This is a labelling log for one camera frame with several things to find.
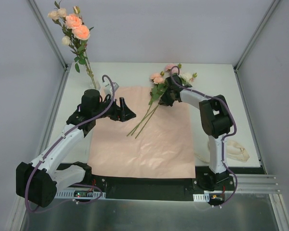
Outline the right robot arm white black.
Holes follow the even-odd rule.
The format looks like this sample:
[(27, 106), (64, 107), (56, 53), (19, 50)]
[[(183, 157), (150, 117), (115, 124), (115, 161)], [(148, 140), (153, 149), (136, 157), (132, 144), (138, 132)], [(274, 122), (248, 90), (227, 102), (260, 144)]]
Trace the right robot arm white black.
[(183, 85), (178, 75), (166, 78), (166, 91), (162, 94), (159, 104), (173, 106), (175, 101), (187, 103), (200, 112), (203, 131), (208, 135), (210, 145), (209, 168), (214, 173), (207, 177), (207, 184), (213, 190), (224, 185), (221, 173), (227, 170), (226, 138), (231, 127), (236, 128), (227, 102), (222, 95), (209, 96)]

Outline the white rose stem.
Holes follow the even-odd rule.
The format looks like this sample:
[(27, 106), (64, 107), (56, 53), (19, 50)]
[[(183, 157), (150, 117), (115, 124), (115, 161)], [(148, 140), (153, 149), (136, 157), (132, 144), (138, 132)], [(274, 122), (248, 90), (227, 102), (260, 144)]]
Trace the white rose stem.
[(194, 80), (197, 78), (197, 73), (191, 74), (191, 73), (185, 72), (185, 73), (181, 73), (179, 76), (184, 85), (191, 85), (194, 82)]

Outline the pink artificial flower bouquet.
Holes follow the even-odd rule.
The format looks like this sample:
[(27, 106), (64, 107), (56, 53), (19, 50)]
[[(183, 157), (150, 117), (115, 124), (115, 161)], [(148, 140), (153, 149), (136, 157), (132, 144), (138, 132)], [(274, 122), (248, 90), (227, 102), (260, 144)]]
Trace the pink artificial flower bouquet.
[(147, 112), (145, 113), (144, 117), (140, 120), (140, 122), (127, 134), (128, 136), (133, 136), (134, 133), (137, 131), (137, 129), (140, 127), (140, 125), (145, 122), (145, 124), (142, 126), (138, 134), (135, 138), (137, 138), (142, 130), (147, 125), (148, 121), (151, 119), (154, 112), (157, 110), (159, 103), (158, 100), (160, 100), (163, 93), (166, 92), (168, 89), (168, 83), (166, 83), (166, 78), (170, 75), (179, 74), (180, 70), (182, 68), (182, 64), (168, 64), (166, 65), (165, 69), (159, 73), (153, 73), (150, 76), (150, 81), (153, 84), (153, 87), (151, 88), (149, 95), (150, 99), (148, 102), (149, 108)]

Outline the pink rose stem with bud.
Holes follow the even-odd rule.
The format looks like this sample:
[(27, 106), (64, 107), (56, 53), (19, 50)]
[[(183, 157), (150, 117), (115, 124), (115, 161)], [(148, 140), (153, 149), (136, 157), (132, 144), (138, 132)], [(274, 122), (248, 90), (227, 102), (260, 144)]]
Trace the pink rose stem with bud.
[(67, 14), (63, 19), (62, 31), (65, 35), (64, 44), (68, 46), (75, 55), (74, 68), (80, 73), (80, 67), (83, 66), (86, 71), (87, 63), (90, 63), (87, 55), (87, 45), (90, 38), (90, 31), (93, 27), (88, 28), (83, 22), (80, 15), (80, 7), (74, 6), (73, 13)]

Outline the pink wrapping paper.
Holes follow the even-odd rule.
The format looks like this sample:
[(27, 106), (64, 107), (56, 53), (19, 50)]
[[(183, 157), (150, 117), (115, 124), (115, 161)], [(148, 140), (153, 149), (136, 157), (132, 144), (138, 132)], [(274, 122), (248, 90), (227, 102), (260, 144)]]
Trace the pink wrapping paper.
[(122, 87), (123, 97), (137, 117), (127, 122), (102, 118), (93, 128), (88, 165), (92, 174), (132, 178), (194, 178), (194, 146), (189, 106), (175, 102), (159, 106), (141, 134), (128, 133), (149, 107), (148, 87)]

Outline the cream ribbon gold lettering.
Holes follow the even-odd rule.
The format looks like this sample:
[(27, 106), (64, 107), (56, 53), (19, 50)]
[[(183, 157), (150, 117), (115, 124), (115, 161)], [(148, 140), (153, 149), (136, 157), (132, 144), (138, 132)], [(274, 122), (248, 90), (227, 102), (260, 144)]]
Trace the cream ribbon gold lettering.
[[(210, 151), (210, 141), (207, 141), (207, 149)], [(246, 163), (250, 159), (250, 155), (247, 149), (241, 145), (239, 142), (234, 140), (227, 141), (226, 145), (226, 156), (232, 160), (239, 161), (241, 163)], [(204, 164), (209, 164), (210, 160), (206, 160), (197, 152), (194, 152), (194, 157)]]

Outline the peach flower stem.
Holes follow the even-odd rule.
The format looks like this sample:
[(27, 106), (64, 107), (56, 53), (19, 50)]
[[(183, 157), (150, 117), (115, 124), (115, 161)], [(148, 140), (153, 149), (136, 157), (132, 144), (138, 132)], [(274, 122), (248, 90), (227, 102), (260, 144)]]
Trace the peach flower stem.
[(61, 1), (54, 1), (54, 9), (48, 13), (47, 17), (54, 24), (60, 26), (64, 35), (61, 43), (68, 46), (70, 51), (75, 55), (74, 69), (76, 72), (80, 73), (80, 68), (83, 67), (91, 80), (92, 88), (99, 90), (100, 83), (94, 77), (87, 55), (88, 40), (93, 27), (85, 25), (79, 6), (73, 6), (73, 12), (68, 13), (65, 8), (61, 7)]

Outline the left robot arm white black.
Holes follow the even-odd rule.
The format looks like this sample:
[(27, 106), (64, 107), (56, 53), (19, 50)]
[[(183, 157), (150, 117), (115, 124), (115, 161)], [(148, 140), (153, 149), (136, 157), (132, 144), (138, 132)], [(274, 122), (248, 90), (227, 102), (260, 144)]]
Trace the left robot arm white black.
[(81, 103), (66, 121), (58, 138), (30, 163), (21, 162), (16, 168), (16, 194), (39, 207), (47, 207), (58, 191), (71, 185), (92, 187), (92, 168), (82, 162), (74, 162), (64, 170), (59, 165), (76, 144), (82, 141), (96, 125), (99, 118), (126, 122), (136, 117), (123, 97), (100, 95), (98, 90), (86, 90)]

